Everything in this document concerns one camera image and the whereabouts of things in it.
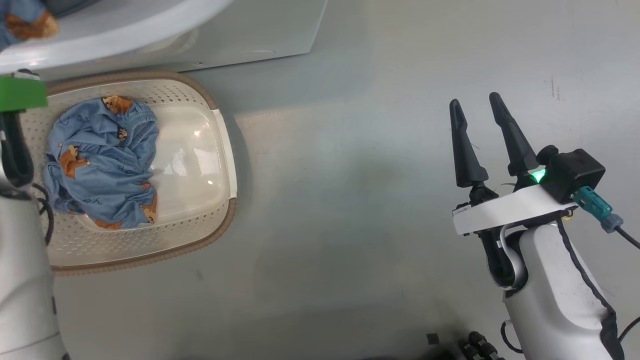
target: gray floor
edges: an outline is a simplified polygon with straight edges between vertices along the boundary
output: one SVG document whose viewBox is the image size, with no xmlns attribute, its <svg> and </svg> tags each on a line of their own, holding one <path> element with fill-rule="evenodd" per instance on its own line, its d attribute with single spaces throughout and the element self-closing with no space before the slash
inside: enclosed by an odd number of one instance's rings
<svg viewBox="0 0 640 360">
<path fill-rule="evenodd" d="M 456 236 L 448 103 L 490 184 L 510 180 L 488 94 L 535 149 L 583 147 L 640 236 L 640 3 L 330 1 L 310 54 L 193 72 L 218 100 L 239 177 L 232 227 L 196 253 L 58 279 L 77 360 L 411 359 L 508 316 L 481 244 Z M 640 252 L 578 214 L 569 234 L 626 325 Z M 640 331 L 625 342 L 639 359 Z"/>
</svg>

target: cable connector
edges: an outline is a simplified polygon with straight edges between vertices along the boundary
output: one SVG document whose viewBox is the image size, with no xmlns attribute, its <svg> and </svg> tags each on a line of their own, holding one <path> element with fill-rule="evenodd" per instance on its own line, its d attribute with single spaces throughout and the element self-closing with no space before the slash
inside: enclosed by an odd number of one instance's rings
<svg viewBox="0 0 640 360">
<path fill-rule="evenodd" d="M 580 188 L 580 190 L 573 195 L 573 201 L 584 209 L 584 211 L 598 219 L 602 229 L 609 234 L 613 233 L 616 227 L 624 223 L 621 217 L 612 213 L 613 208 L 611 205 L 588 186 Z"/>
</svg>

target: beige plastic basket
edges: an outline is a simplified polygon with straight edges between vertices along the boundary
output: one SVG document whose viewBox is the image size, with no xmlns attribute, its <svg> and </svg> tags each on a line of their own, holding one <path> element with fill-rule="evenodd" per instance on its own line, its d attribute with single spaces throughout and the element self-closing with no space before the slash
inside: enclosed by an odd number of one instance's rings
<svg viewBox="0 0 640 360">
<path fill-rule="evenodd" d="M 158 192 L 158 220 L 112 231 L 87 216 L 55 213 L 48 251 L 56 275 L 119 270 L 201 249 L 227 230 L 236 212 L 236 169 L 218 106 L 196 81 L 170 72 L 96 76 L 52 86 L 47 108 L 21 116 L 36 183 L 43 184 L 48 134 L 60 115 L 110 95 L 143 101 L 158 117 L 150 180 Z"/>
</svg>

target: green light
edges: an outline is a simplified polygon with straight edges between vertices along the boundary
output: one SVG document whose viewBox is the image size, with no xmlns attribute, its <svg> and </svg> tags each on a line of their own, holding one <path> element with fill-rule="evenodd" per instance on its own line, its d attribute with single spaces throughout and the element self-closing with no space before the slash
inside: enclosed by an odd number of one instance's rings
<svg viewBox="0 0 640 360">
<path fill-rule="evenodd" d="M 545 177 L 545 174 L 547 173 L 546 169 L 542 169 L 540 171 L 536 171 L 533 174 L 531 174 L 533 176 L 533 178 L 536 180 L 536 182 L 538 184 L 540 184 L 540 180 L 542 180 L 543 177 Z"/>
</svg>

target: green bracket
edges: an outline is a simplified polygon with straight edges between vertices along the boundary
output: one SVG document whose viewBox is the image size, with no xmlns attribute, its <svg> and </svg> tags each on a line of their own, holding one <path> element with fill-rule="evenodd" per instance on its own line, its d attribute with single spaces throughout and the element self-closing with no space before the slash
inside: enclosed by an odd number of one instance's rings
<svg viewBox="0 0 640 360">
<path fill-rule="evenodd" d="M 0 77 L 0 112 L 47 106 L 47 87 L 34 79 Z"/>
</svg>

